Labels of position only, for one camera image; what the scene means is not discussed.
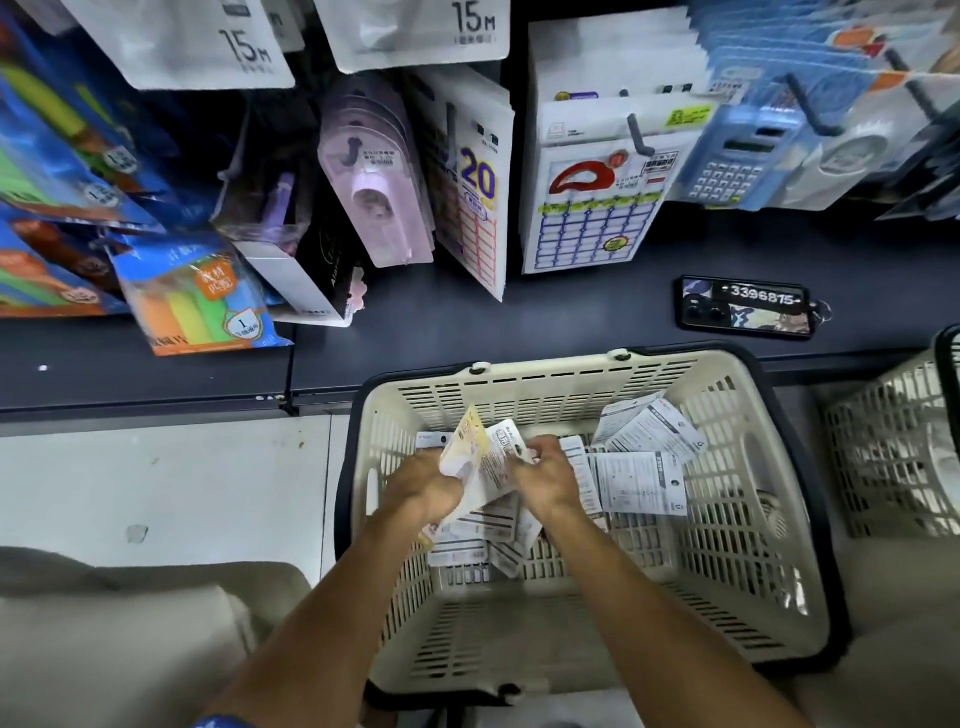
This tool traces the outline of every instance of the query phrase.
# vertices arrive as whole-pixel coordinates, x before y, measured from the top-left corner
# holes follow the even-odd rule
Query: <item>forearm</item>
[[[582,512],[546,525],[647,728],[808,728],[726,641]]]
[[[378,511],[206,711],[256,728],[355,728],[397,576],[420,527]]]

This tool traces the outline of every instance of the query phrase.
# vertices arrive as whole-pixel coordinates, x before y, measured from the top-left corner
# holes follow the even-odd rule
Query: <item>hand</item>
[[[560,447],[560,440],[553,435],[543,435],[528,442],[527,447],[537,452],[540,462],[529,465],[512,458],[510,478],[537,520],[548,525],[554,515],[564,509],[584,513],[577,476]]]
[[[464,484],[440,473],[442,448],[420,450],[402,463],[387,479],[380,509],[403,513],[416,522],[417,530],[449,516],[464,496]]]

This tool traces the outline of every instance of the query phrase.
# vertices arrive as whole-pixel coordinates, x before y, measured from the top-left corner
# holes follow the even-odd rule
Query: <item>beige plastic basket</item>
[[[824,410],[856,538],[960,536],[960,328]]]
[[[451,430],[476,404],[485,424],[526,437],[595,430],[604,406],[666,390],[710,449],[686,467],[688,519],[611,515],[612,536],[748,660],[788,671],[832,664],[849,623],[814,484],[799,476],[789,425],[756,361],[733,347],[477,364],[380,377],[354,403],[337,500],[338,558],[418,431]],[[376,498],[370,498],[370,506]],[[385,708],[481,704],[521,693],[619,683],[564,560],[542,537],[511,581],[496,569],[429,569],[407,559],[373,665],[368,699]]]

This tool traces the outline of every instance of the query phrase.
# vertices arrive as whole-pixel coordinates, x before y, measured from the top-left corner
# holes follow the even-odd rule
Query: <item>pink plastic tape dispenser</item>
[[[320,164],[377,268],[433,262],[432,223],[403,101],[367,72],[324,102]]]

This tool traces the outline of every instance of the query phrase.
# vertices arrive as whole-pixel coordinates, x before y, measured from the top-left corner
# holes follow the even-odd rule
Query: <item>shelf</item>
[[[373,271],[367,308],[351,328],[300,328],[294,402],[346,401],[386,372],[717,338],[677,327],[673,284],[681,275],[799,283],[831,306],[833,321],[808,342],[725,337],[761,357],[778,383],[810,373],[872,376],[960,321],[956,226],[875,223],[878,210],[845,204],[817,214],[747,213],[671,204],[633,262],[512,276],[504,303],[444,254],[434,265]]]
[[[293,351],[159,358],[127,316],[5,320],[0,338],[0,423],[276,410]]]

